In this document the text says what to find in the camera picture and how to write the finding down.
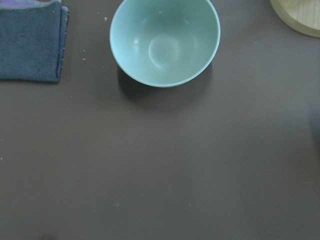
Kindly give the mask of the wooden stand round base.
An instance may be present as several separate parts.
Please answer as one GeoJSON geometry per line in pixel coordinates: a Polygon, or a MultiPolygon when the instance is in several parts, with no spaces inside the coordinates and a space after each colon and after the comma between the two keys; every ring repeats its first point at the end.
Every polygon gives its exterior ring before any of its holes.
{"type": "Polygon", "coordinates": [[[276,15],[293,30],[320,37],[319,0],[270,0],[276,15]]]}

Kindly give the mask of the grey folded cloth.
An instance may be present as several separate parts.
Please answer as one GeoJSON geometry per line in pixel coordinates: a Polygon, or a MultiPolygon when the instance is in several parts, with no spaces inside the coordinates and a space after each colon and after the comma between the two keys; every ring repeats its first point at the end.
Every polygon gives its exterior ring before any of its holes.
{"type": "Polygon", "coordinates": [[[2,0],[0,78],[58,83],[68,17],[60,0],[2,0]]]}

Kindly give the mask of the light green bowl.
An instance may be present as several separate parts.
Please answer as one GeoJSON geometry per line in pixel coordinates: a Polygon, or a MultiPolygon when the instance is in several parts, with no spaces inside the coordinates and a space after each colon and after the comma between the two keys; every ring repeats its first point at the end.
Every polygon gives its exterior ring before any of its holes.
{"type": "Polygon", "coordinates": [[[200,75],[214,59],[220,38],[218,13],[209,0],[124,0],[109,32],[120,69],[157,88],[200,75]]]}

